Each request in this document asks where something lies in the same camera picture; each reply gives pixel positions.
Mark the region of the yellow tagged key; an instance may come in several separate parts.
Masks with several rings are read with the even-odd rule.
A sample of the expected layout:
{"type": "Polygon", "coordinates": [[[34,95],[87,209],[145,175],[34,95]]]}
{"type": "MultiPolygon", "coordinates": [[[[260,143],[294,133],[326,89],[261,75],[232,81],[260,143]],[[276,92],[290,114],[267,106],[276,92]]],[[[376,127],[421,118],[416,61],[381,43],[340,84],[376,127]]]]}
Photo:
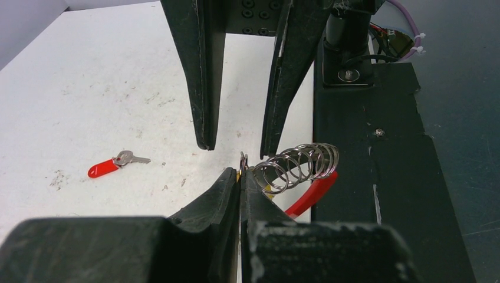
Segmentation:
{"type": "Polygon", "coordinates": [[[247,170],[251,173],[260,187],[263,194],[270,200],[273,200],[275,195],[272,194],[272,186],[269,184],[269,181],[266,180],[265,174],[262,167],[256,169],[255,166],[248,165],[248,155],[244,152],[240,152],[240,161],[239,161],[239,170],[236,173],[236,181],[239,182],[242,180],[242,173],[244,170],[247,170]]]}

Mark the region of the large keyring with red grip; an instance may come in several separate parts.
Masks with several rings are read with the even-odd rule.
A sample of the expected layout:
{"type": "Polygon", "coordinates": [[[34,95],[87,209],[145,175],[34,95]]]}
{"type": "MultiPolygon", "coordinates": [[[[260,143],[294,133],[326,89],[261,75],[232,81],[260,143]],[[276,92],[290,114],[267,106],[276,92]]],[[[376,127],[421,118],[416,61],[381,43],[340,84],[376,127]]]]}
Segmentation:
{"type": "Polygon", "coordinates": [[[310,183],[298,200],[285,210],[286,215],[295,219],[312,208],[330,190],[338,178],[339,161],[338,147],[328,143],[308,143],[285,149],[255,167],[263,168],[275,196],[305,182],[310,183]]]}

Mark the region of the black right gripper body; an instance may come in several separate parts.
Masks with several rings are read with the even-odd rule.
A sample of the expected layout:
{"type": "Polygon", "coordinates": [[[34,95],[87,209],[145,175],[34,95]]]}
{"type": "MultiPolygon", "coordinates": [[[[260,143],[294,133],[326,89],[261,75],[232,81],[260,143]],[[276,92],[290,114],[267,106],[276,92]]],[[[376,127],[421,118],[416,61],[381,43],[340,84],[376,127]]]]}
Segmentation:
{"type": "Polygon", "coordinates": [[[224,1],[226,33],[274,37],[283,0],[224,1]]]}

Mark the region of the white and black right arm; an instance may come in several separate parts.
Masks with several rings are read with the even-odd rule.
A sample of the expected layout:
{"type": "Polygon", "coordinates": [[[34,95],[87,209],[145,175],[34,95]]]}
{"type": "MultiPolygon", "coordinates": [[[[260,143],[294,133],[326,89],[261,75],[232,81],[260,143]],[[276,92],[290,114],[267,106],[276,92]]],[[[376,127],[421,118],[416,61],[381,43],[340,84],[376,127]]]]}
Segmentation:
{"type": "Polygon", "coordinates": [[[290,105],[319,47],[329,85],[360,83],[382,1],[162,1],[185,74],[198,147],[216,144],[227,34],[275,40],[261,156],[277,152],[290,105]]]}

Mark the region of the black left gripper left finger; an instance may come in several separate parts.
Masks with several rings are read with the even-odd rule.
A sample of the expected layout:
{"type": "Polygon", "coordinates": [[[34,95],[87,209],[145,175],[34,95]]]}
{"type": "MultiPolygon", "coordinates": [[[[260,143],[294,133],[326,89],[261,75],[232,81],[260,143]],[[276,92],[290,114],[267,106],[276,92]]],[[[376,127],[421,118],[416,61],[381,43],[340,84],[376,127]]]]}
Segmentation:
{"type": "Polygon", "coordinates": [[[238,219],[233,168],[167,218],[29,219],[1,246],[1,281],[236,282],[238,219]]]}

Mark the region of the red tagged key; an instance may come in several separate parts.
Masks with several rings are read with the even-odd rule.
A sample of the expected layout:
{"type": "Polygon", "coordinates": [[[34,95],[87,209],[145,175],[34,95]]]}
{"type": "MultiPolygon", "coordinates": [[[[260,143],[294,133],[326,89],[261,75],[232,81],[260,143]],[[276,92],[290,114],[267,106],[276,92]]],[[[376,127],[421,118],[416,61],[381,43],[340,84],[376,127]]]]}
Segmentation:
{"type": "Polygon", "coordinates": [[[137,157],[130,150],[122,150],[118,153],[116,157],[112,157],[109,160],[95,164],[90,167],[87,176],[91,179],[95,179],[106,174],[112,173],[118,169],[121,169],[129,163],[144,163],[148,164],[151,160],[145,157],[137,157]]]}

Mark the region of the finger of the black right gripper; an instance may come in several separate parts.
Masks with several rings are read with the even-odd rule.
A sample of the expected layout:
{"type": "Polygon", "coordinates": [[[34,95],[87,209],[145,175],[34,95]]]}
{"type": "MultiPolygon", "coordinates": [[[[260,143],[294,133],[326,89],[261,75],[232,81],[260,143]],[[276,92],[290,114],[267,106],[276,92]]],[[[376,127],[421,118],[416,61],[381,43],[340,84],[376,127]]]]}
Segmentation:
{"type": "Polygon", "coordinates": [[[283,3],[269,76],[260,158],[276,155],[290,105],[314,61],[333,3],[283,3]]]}
{"type": "Polygon", "coordinates": [[[197,145],[213,150],[218,131],[226,16],[223,1],[162,1],[184,70],[197,145]]]}

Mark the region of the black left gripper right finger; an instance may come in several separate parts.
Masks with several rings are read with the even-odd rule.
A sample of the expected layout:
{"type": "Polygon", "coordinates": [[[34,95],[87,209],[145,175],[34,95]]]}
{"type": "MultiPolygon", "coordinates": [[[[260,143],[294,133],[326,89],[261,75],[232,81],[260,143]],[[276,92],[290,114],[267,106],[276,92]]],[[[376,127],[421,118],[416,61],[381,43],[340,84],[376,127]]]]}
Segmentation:
{"type": "Polygon", "coordinates": [[[243,282],[421,282],[403,238],[376,223],[292,220],[248,171],[241,183],[243,282]]]}

